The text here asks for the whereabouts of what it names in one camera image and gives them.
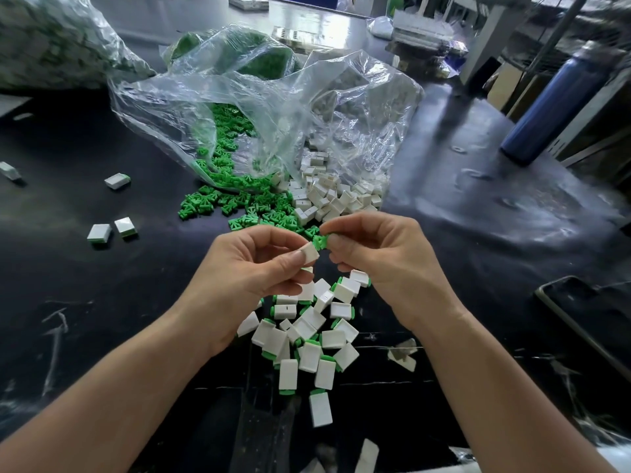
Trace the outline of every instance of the smartphone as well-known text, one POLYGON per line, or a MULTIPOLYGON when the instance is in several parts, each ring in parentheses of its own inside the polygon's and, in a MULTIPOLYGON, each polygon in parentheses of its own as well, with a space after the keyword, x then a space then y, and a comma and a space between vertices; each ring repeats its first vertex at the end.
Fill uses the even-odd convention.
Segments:
POLYGON ((631 381, 631 318, 574 276, 539 287, 535 295, 631 381))

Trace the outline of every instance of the black table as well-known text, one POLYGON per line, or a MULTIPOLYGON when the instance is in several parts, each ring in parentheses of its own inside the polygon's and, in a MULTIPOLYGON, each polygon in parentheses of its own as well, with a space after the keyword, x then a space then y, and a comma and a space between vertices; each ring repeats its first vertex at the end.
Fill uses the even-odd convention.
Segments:
MULTIPOLYGON (((487 102, 449 84, 423 87, 384 210, 419 220, 464 304, 564 413, 582 414, 552 357, 581 373, 571 376, 574 397, 588 412, 629 430, 628 385, 531 296, 569 274, 625 280, 611 267, 631 252, 613 222, 619 213, 546 156, 520 168, 499 154, 511 123, 487 102)), ((3 437, 168 309, 228 230, 219 212, 179 220, 180 201, 199 182, 124 127, 106 93, 46 94, 25 110, 35 117, 0 120, 1 157, 26 181, 0 182, 3 437), (132 184, 112 192, 103 179, 117 172, 132 184), (85 240, 93 223, 125 216, 138 239, 114 235, 106 250, 85 240)), ((338 276, 326 255, 315 271, 338 276)), ((331 392, 333 426, 311 428, 308 388, 293 399, 273 393, 276 373, 246 337, 193 379, 138 471, 294 472, 316 453, 352 471, 365 437, 381 447, 379 470, 454 464, 447 447, 466 441, 423 351, 414 374, 387 360, 384 347, 409 333, 374 290, 357 311, 360 358, 331 392)), ((299 385, 309 381, 305 374, 299 385)))

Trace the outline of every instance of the blue water bottle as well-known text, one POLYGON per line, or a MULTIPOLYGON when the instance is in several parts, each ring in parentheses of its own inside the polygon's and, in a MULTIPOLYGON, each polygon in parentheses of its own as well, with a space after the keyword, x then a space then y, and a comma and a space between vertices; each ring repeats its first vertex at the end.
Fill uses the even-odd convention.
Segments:
POLYGON ((532 163, 605 85, 624 51, 588 41, 572 55, 502 141, 502 152, 532 163))

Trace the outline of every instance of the left hand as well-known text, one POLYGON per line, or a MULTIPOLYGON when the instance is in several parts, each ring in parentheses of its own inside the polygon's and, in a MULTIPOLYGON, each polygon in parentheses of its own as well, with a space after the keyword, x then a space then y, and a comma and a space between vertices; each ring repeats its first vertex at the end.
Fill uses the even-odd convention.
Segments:
POLYGON ((313 274, 301 270, 307 240, 286 229, 258 225, 217 237, 172 307, 187 328, 207 339, 209 356, 229 345, 262 297, 297 295, 313 274))

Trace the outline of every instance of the forearm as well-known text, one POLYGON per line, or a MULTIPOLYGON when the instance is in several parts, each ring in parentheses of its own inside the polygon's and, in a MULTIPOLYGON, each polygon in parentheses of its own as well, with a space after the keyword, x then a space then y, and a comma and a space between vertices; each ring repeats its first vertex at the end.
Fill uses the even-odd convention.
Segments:
POLYGON ((485 473, 614 472, 464 308, 414 329, 485 473))
POLYGON ((208 357, 165 315, 0 445, 6 473, 126 472, 208 357))

